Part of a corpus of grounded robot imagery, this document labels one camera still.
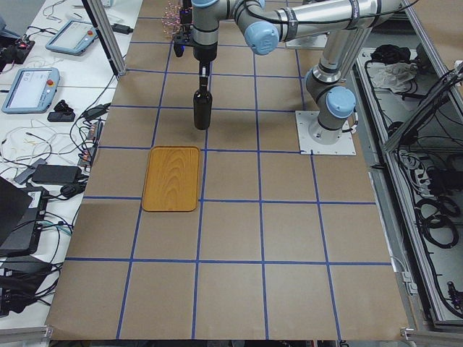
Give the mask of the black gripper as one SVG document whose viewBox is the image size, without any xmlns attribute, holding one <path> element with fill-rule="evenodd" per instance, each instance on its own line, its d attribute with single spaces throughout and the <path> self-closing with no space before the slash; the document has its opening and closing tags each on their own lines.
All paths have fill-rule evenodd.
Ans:
<svg viewBox="0 0 463 347">
<path fill-rule="evenodd" d="M 193 55 L 200 64 L 200 77 L 210 76 L 210 63 L 217 57 L 217 43 L 208 46 L 196 43 Z"/>
</svg>

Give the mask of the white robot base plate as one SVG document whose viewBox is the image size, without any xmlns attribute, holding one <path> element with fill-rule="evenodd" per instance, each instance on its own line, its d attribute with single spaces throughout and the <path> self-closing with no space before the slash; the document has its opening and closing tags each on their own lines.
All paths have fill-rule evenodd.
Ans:
<svg viewBox="0 0 463 347">
<path fill-rule="evenodd" d="M 300 153 L 303 155 L 356 155 L 353 135 L 346 120 L 338 130 L 324 129 L 318 111 L 296 111 Z"/>
</svg>

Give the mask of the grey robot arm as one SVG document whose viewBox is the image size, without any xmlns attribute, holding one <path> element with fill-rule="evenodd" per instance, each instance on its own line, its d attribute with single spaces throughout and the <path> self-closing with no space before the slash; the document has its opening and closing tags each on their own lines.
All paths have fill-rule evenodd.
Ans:
<svg viewBox="0 0 463 347">
<path fill-rule="evenodd" d="M 234 20 L 245 43 L 258 56 L 278 44 L 324 35 L 322 56 L 305 77 L 305 87 L 319 112 L 308 127 L 318 143 L 336 143 L 354 113 L 356 99 L 342 87 L 348 59 L 358 53 L 360 36 L 402 9 L 400 1 L 305 1 L 298 7 L 268 11 L 264 1 L 192 1 L 191 40 L 199 62 L 199 88 L 193 96 L 194 124 L 206 130 L 211 123 L 212 95 L 208 89 L 211 62 L 216 58 L 218 31 L 224 20 Z"/>
</svg>

